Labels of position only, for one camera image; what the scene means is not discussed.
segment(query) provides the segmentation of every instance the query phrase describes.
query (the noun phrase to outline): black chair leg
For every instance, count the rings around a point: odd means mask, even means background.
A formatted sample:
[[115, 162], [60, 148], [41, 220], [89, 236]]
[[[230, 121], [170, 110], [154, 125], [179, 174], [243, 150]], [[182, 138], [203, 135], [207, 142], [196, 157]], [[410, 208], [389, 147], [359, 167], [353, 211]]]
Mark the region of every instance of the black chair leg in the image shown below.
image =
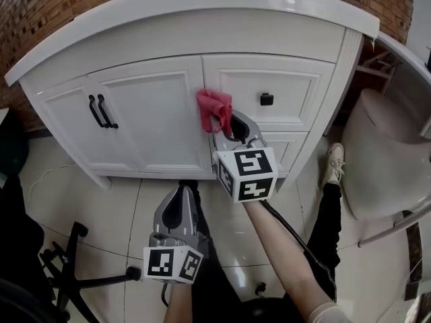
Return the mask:
[[66, 310], [67, 303], [69, 303], [69, 296], [64, 289], [59, 289], [57, 298], [57, 308], [63, 313]]
[[70, 277], [75, 276], [75, 259], [76, 248], [78, 244], [78, 236], [85, 237], [88, 234], [88, 229], [80, 224], [73, 223], [72, 231], [70, 233], [69, 242], [67, 243], [66, 255], [67, 263], [63, 262], [63, 274]]
[[130, 266], [126, 270], [126, 275], [119, 277], [105, 277], [102, 279], [79, 280], [77, 286], [80, 289], [113, 285], [115, 283], [125, 283], [126, 281], [138, 281], [141, 278], [141, 269]]
[[74, 304], [74, 306], [77, 308], [79, 312], [81, 312], [81, 315], [84, 316], [84, 318], [89, 323], [99, 323], [98, 319], [93, 315], [90, 308], [87, 306], [85, 301], [82, 299], [79, 292], [74, 293], [70, 296], [71, 302]]

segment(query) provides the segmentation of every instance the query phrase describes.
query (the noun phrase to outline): black handle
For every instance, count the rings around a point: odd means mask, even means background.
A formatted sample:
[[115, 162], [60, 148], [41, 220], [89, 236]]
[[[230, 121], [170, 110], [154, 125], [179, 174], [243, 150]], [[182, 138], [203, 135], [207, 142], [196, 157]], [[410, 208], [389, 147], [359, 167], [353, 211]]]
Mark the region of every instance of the black handle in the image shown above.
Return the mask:
[[102, 116], [103, 116], [103, 118], [106, 121], [106, 128], [115, 128], [115, 129], [117, 129], [119, 127], [118, 124], [117, 123], [112, 124], [109, 121], [108, 115], [106, 114], [105, 110], [103, 109], [102, 103], [103, 103], [103, 101], [105, 101], [104, 96], [101, 95], [101, 94], [98, 94], [97, 98], [99, 98], [99, 110], [102, 113]]
[[88, 97], [90, 99], [90, 104], [89, 104], [90, 110], [91, 110], [91, 112], [93, 114], [94, 119], [97, 121], [97, 123], [99, 124], [99, 126], [101, 126], [102, 128], [103, 127], [108, 128], [107, 125], [105, 125], [105, 124], [102, 123], [102, 121], [100, 120], [99, 116], [97, 115], [97, 112], [94, 110], [93, 103], [96, 100], [95, 97], [92, 94], [90, 94]]
[[274, 96], [268, 93], [261, 94], [261, 105], [268, 106], [274, 104]]

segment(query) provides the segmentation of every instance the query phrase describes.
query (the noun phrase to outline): white cable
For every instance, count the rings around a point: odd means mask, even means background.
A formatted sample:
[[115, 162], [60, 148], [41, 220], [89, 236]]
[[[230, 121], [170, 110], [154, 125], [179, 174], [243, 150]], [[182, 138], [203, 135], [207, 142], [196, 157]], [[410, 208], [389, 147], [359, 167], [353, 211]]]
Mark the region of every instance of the white cable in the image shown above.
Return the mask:
[[33, 191], [33, 188], [47, 175], [47, 174], [50, 174], [51, 172], [56, 172], [57, 170], [60, 170], [60, 169], [63, 169], [63, 168], [74, 168], [76, 166], [76, 164], [73, 164], [73, 165], [69, 165], [69, 164], [64, 164], [64, 165], [60, 165], [58, 168], [56, 168], [56, 169], [51, 169], [51, 170], [47, 170], [47, 171], [45, 171], [43, 174], [42, 174], [42, 176], [37, 180], [37, 181], [35, 181], [35, 183], [33, 183], [32, 185], [31, 185], [31, 187], [30, 187], [30, 190], [29, 190], [29, 193], [28, 193], [28, 202], [27, 202], [27, 212], [28, 212], [28, 209], [30, 208], [30, 199], [32, 198], [32, 191]]
[[[422, 255], [424, 255], [424, 252], [426, 250], [428, 250], [429, 248], [430, 247], [426, 248], [425, 250], [422, 250]], [[418, 260], [418, 262], [413, 267], [413, 269], [410, 271], [410, 273], [408, 274], [408, 276], [406, 276], [405, 280], [401, 284], [401, 290], [399, 291], [399, 294], [391, 302], [391, 304], [389, 305], [389, 307], [380, 315], [380, 317], [377, 318], [376, 323], [380, 323], [381, 322], [381, 320], [386, 316], [386, 314], [389, 312], [389, 310], [393, 307], [393, 304], [399, 299], [399, 297], [401, 297], [403, 295], [403, 292], [405, 291], [405, 286], [407, 285], [407, 281], [409, 280], [410, 275], [415, 271], [415, 269], [419, 266], [419, 264], [421, 264], [422, 260], [423, 260], [423, 257], [421, 257], [420, 260]]]

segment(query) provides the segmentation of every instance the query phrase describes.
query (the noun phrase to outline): white sneaker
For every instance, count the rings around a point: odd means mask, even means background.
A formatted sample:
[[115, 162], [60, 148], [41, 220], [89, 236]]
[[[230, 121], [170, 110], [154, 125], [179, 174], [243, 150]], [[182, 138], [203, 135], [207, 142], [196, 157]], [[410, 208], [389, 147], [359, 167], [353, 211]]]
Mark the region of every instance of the white sneaker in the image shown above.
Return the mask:
[[341, 167], [344, 165], [344, 148], [341, 143], [333, 143], [326, 153], [327, 167], [321, 182], [321, 189], [326, 183], [338, 184], [344, 175]]

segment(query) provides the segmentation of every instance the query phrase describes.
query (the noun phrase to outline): white cabinet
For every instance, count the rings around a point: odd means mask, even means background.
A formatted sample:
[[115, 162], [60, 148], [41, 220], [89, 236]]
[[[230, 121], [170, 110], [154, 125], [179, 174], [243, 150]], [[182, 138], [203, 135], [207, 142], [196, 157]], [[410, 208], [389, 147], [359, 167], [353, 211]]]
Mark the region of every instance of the white cabinet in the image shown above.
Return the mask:
[[299, 154], [307, 133], [305, 132], [262, 132], [268, 147], [274, 150], [278, 172], [289, 172], [296, 156]]
[[[90, 110], [92, 108], [100, 122], [105, 124], [98, 107], [99, 99], [87, 77], [62, 83], [38, 94], [40, 107], [50, 119], [52, 129], [63, 136], [74, 157], [91, 170], [112, 172], [138, 171], [119, 129], [101, 127]], [[102, 107], [114, 119], [108, 102]]]
[[[45, 90], [38, 100], [96, 174], [208, 178], [213, 176], [209, 134], [202, 131], [195, 95], [202, 87], [220, 90], [258, 122], [285, 177], [333, 66], [273, 55], [170, 57], [90, 73]], [[273, 105], [260, 104], [264, 92], [274, 95]]]
[[[232, 105], [262, 131], [309, 131], [325, 97], [335, 65], [276, 55], [205, 55], [208, 88], [232, 95]], [[262, 106], [263, 93], [274, 96]]]
[[89, 74], [112, 104], [141, 172], [211, 174], [196, 91], [201, 57], [143, 61]]

